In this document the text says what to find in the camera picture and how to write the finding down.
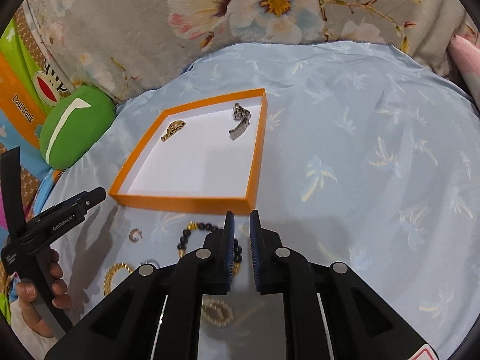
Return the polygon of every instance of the yellow flower center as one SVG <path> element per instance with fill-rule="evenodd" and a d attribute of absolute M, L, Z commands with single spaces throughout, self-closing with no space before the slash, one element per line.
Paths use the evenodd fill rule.
<path fill-rule="evenodd" d="M 286 14 L 291 7 L 290 0 L 261 0 L 260 7 L 265 9 L 265 13 L 274 13 L 276 16 Z"/>

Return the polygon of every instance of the human hand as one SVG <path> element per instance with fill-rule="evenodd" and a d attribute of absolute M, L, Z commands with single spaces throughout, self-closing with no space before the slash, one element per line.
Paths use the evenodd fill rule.
<path fill-rule="evenodd" d="M 55 294 L 55 298 L 52 300 L 52 303 L 58 309 L 70 309 L 71 298 L 69 295 L 67 295 L 67 285 L 62 280 L 62 268 L 57 264 L 60 256 L 55 250 L 51 250 L 50 253 L 52 259 L 52 264 L 50 265 L 50 274 L 56 278 L 55 282 L 52 284 L 52 290 Z M 32 304 L 38 295 L 35 286 L 31 283 L 18 282 L 15 289 L 18 294 L 18 300 L 22 310 L 22 317 L 27 326 L 42 337 L 53 337 L 52 331 L 42 317 L 40 317 L 39 313 Z"/>

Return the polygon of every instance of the cartoon monkey face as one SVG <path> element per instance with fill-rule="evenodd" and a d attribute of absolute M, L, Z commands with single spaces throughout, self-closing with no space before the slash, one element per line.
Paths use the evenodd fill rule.
<path fill-rule="evenodd" d="M 33 84 L 40 99 L 50 107 L 55 107 L 61 99 L 59 92 L 65 92 L 67 89 L 46 59 L 44 60 L 44 66 L 45 73 L 42 71 L 35 73 Z"/>

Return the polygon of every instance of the orange box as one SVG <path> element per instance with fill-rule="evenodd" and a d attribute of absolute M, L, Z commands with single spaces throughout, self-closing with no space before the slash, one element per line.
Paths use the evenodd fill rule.
<path fill-rule="evenodd" d="M 237 140 L 229 135 L 238 125 L 234 103 L 251 113 Z M 109 195 L 135 208 L 248 215 L 257 199 L 266 118 L 263 88 L 166 109 L 130 154 Z M 160 137 L 175 120 L 186 125 L 163 142 Z"/>

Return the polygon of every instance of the red mouth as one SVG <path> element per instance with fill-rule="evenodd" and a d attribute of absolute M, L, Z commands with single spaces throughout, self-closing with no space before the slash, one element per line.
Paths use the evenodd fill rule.
<path fill-rule="evenodd" d="M 57 102 L 57 99 L 55 98 L 55 95 L 53 94 L 52 90 L 50 89 L 50 86 L 42 80 L 40 77 L 37 77 L 38 85 L 40 86 L 40 89 L 42 90 L 43 94 L 48 97 L 50 100 L 53 102 Z"/>

